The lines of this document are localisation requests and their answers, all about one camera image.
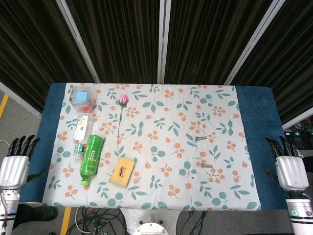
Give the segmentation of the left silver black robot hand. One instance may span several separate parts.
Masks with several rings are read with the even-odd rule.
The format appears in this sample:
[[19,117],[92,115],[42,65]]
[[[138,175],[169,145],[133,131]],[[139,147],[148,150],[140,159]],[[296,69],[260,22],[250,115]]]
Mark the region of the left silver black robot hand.
[[0,188],[3,190],[20,190],[27,182],[42,177],[46,170],[28,174],[30,161],[39,138],[34,135],[15,138],[10,144],[7,155],[0,167]]

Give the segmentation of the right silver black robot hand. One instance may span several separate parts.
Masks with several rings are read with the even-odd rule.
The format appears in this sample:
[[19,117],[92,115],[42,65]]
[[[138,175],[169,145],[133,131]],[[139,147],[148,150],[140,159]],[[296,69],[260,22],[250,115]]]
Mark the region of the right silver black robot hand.
[[266,138],[272,150],[277,174],[273,174],[266,164],[262,165],[266,176],[278,182],[285,191],[304,191],[309,187],[305,164],[295,144],[280,137],[278,141]]

